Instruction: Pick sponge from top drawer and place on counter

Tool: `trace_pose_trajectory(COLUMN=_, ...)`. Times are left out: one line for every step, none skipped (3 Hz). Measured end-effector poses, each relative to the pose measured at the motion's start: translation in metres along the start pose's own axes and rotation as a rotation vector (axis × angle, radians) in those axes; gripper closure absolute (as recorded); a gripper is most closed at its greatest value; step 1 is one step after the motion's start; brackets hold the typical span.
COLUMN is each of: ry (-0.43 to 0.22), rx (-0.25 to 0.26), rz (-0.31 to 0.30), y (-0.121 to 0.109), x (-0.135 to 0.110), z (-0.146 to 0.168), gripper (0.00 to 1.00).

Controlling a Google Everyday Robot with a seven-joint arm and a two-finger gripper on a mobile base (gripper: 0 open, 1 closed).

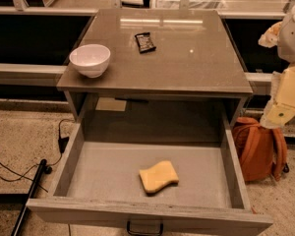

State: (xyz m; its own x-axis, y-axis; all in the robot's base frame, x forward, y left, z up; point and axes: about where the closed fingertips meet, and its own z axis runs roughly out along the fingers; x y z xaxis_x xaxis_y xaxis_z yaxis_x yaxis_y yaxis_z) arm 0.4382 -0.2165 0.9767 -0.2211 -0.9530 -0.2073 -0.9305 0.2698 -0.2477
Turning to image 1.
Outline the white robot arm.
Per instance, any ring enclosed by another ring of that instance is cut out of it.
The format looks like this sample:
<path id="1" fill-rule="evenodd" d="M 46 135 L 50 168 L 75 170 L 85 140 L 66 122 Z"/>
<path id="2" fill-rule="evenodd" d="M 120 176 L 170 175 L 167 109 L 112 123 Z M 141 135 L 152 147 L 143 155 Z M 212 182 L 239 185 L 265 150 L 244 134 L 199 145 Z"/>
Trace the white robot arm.
<path id="1" fill-rule="evenodd" d="M 289 63 L 282 73 L 272 75 L 270 100 L 261 118 L 265 128 L 283 127 L 295 116 L 295 4 L 281 22 L 266 30 L 258 44 L 276 46 L 279 58 Z"/>

